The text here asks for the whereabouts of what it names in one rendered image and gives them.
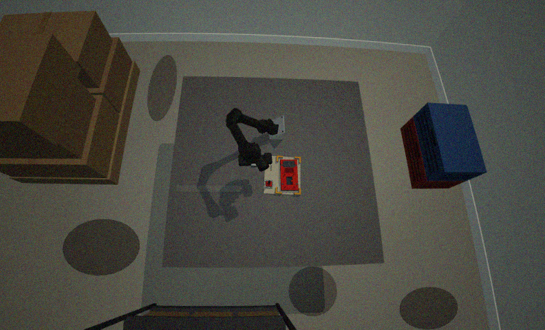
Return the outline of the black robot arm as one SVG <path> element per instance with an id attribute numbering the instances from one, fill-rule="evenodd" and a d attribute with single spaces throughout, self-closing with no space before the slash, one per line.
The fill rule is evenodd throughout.
<path id="1" fill-rule="evenodd" d="M 249 143 L 246 141 L 243 133 L 238 127 L 237 123 L 241 122 L 249 126 L 257 128 L 259 133 L 268 132 L 270 135 L 278 133 L 278 124 L 274 124 L 273 121 L 269 118 L 268 120 L 257 120 L 247 115 L 242 114 L 239 109 L 232 109 L 231 112 L 227 115 L 226 126 L 229 128 L 232 133 L 235 141 L 238 145 L 238 151 L 242 159 L 246 160 L 248 163 L 256 163 L 260 172 L 269 168 L 268 162 L 264 156 L 261 156 L 261 149 L 256 143 Z M 250 158 L 251 157 L 251 158 Z M 250 159 L 249 159 L 250 158 Z"/>

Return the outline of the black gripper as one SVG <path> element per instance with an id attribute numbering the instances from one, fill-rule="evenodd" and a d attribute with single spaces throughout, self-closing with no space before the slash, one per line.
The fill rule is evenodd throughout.
<path id="1" fill-rule="evenodd" d="M 272 164 L 273 161 L 272 161 L 271 153 L 264 153 L 264 155 L 261 155 L 261 156 L 265 157 L 268 164 Z M 248 163 L 246 160 L 242 159 L 240 155 L 238 155 L 238 160 L 239 160 L 239 166 L 251 166 L 251 164 Z"/>

